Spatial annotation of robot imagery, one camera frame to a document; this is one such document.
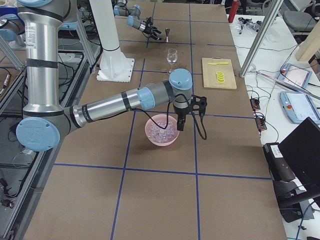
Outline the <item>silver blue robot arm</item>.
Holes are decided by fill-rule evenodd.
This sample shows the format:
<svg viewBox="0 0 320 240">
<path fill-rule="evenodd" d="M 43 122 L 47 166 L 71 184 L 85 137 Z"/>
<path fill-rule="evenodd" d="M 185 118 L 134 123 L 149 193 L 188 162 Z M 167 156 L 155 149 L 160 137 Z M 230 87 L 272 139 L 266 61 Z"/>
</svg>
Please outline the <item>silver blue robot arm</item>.
<svg viewBox="0 0 320 240">
<path fill-rule="evenodd" d="M 162 39 L 160 37 L 162 32 L 154 26 L 154 19 L 152 16 L 145 20 L 140 19 L 141 7 L 138 4 L 135 4 L 132 7 L 127 7 L 126 3 L 117 3 L 113 7 L 113 13 L 115 16 L 127 17 L 127 24 L 142 32 L 146 38 L 152 38 L 156 41 L 160 41 Z"/>
<path fill-rule="evenodd" d="M 101 62 L 100 81 L 129 82 L 134 59 L 121 51 L 112 3 L 92 0 L 89 3 L 101 41 L 101 49 L 92 59 L 87 51 L 92 47 L 85 37 L 81 59 L 76 67 L 65 65 L 59 58 L 59 30 L 80 26 L 75 0 L 19 0 L 17 15 L 24 23 L 26 49 L 26 79 L 21 94 L 27 104 L 22 107 L 22 120 L 15 135 L 19 143 L 35 152 L 55 148 L 71 132 L 88 123 L 161 104 L 172 104 L 177 114 L 177 128 L 182 130 L 187 114 L 192 112 L 193 80 L 183 68 L 175 69 L 167 80 L 142 88 L 124 91 L 106 99 L 81 106 L 68 103 L 73 94 L 82 91 L 85 81 L 82 69 L 91 72 Z"/>
</svg>

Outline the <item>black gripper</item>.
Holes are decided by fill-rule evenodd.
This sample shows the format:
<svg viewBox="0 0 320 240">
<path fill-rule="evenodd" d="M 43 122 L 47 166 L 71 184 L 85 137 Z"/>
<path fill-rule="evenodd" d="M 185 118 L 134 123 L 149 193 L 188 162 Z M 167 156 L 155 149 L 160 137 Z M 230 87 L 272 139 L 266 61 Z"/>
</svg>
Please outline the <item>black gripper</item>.
<svg viewBox="0 0 320 240">
<path fill-rule="evenodd" d="M 186 102 L 173 102 L 174 112 L 177 114 L 177 130 L 183 131 L 186 115 L 190 113 L 190 108 Z"/>
<path fill-rule="evenodd" d="M 154 20 L 150 16 L 140 22 L 140 31 L 147 37 L 156 41 L 161 41 L 161 31 L 153 26 Z"/>
</svg>

